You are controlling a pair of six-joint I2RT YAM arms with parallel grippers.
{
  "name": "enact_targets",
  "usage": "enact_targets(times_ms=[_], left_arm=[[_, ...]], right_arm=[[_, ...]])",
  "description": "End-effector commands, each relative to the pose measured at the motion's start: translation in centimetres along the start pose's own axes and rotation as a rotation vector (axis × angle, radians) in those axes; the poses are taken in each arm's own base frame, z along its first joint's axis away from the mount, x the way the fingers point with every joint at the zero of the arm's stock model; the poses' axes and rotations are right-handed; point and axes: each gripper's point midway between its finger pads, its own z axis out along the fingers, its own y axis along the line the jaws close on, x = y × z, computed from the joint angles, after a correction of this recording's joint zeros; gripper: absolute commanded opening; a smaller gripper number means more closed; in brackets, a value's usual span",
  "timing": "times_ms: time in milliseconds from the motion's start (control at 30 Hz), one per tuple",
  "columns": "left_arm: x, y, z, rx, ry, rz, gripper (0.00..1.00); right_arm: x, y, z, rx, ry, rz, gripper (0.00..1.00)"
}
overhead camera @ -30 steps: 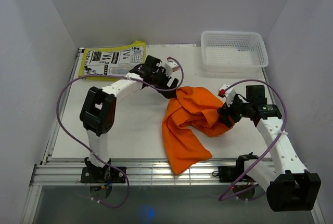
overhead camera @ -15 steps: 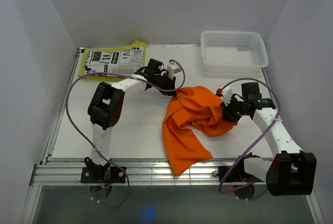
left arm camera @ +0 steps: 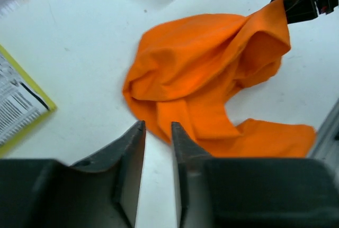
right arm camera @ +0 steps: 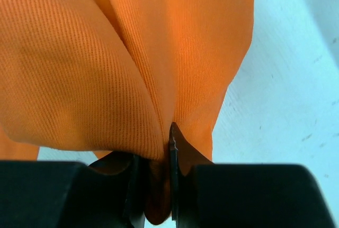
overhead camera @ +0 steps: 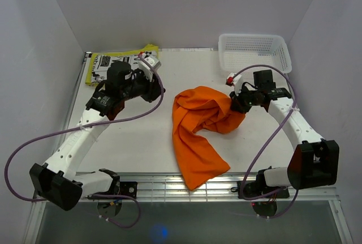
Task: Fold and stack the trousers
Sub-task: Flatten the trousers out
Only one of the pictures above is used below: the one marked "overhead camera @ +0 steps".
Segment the orange trousers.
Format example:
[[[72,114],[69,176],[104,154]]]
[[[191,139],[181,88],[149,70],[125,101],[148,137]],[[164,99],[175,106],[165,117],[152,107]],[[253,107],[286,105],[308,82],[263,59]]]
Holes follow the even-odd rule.
[[[172,141],[179,170],[190,191],[230,170],[230,165],[198,132],[228,134],[244,119],[244,113],[231,110],[230,97],[213,88],[199,86],[175,96]]]

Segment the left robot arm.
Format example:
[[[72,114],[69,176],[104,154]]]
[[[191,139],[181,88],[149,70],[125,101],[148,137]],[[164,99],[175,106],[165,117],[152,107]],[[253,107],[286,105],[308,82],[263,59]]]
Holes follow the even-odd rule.
[[[108,169],[78,175],[84,157],[116,116],[125,102],[141,97],[153,102],[165,93],[156,75],[161,63],[150,55],[139,58],[138,67],[123,61],[113,62],[106,79],[99,82],[76,126],[57,151],[42,165],[34,164],[29,174],[37,194],[69,211],[84,197],[120,194],[120,178]]]

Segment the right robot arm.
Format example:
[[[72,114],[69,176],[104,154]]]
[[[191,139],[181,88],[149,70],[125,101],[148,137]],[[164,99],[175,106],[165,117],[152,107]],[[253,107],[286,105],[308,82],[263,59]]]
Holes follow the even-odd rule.
[[[238,197],[245,200],[269,198],[283,189],[295,190],[331,186],[337,181],[339,145],[316,132],[296,107],[296,98],[286,88],[278,88],[271,70],[255,71],[254,84],[248,88],[240,74],[231,73],[226,84],[230,93],[231,110],[248,113],[260,106],[279,124],[294,153],[287,167],[258,171],[253,182],[243,179],[238,184]]]

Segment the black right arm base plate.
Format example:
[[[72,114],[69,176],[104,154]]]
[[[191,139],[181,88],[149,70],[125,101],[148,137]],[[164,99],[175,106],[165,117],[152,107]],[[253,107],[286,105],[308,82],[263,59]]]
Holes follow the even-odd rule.
[[[243,192],[241,192],[242,181],[236,182],[236,192],[238,193],[239,199],[254,199],[257,196],[262,198],[273,198],[274,195],[277,199],[287,199],[290,197],[288,189],[281,189],[279,187],[267,187],[259,185],[256,181],[247,181]]]

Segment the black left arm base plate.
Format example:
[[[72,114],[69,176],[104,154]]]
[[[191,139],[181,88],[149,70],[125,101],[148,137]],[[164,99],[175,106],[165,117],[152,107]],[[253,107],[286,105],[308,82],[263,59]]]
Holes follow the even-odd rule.
[[[116,199],[118,196],[129,196],[134,199],[137,197],[138,182],[135,181],[120,181],[112,183],[108,191],[97,192],[88,195],[88,199]]]

